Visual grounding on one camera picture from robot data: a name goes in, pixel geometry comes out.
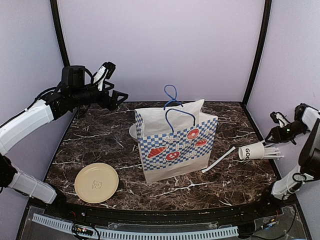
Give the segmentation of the blue checkered paper bag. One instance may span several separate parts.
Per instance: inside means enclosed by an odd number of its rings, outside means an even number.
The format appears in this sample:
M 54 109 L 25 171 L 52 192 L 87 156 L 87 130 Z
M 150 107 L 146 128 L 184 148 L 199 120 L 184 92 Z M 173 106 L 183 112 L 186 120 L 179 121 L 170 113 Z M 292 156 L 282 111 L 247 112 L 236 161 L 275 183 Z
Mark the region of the blue checkered paper bag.
M 202 112 L 204 102 L 181 103 L 173 96 L 163 107 L 135 109 L 138 149 L 147 183 L 207 168 L 219 118 Z

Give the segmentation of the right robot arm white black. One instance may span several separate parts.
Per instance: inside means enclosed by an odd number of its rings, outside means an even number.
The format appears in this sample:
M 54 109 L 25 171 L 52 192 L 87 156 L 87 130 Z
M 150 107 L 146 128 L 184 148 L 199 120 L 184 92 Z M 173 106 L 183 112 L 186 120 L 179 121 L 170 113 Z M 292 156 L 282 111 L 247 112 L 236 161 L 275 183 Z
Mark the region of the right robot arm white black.
M 309 132 L 295 168 L 272 185 L 271 195 L 284 201 L 303 184 L 320 179 L 320 111 L 306 103 L 300 103 L 294 109 L 293 122 L 289 122 L 281 112 L 272 112 L 270 117 L 278 126 L 268 133 L 265 138 L 267 143 L 296 144 L 297 135 Z

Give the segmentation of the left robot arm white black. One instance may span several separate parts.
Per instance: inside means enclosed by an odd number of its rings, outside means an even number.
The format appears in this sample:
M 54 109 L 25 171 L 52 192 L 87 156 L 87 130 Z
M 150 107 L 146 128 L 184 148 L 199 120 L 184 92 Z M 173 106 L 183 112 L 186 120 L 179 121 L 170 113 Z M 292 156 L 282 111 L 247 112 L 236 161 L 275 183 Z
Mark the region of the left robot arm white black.
M 65 196 L 56 188 L 36 179 L 15 167 L 7 153 L 21 140 L 40 127 L 72 112 L 78 107 L 99 105 L 102 109 L 115 110 L 128 94 L 114 89 L 111 78 L 116 65 L 105 62 L 96 73 L 83 65 L 71 65 L 62 69 L 61 81 L 55 87 L 41 92 L 33 103 L 0 126 L 0 187 L 11 188 L 30 198 L 51 205 L 60 218 L 67 218 L 70 206 Z

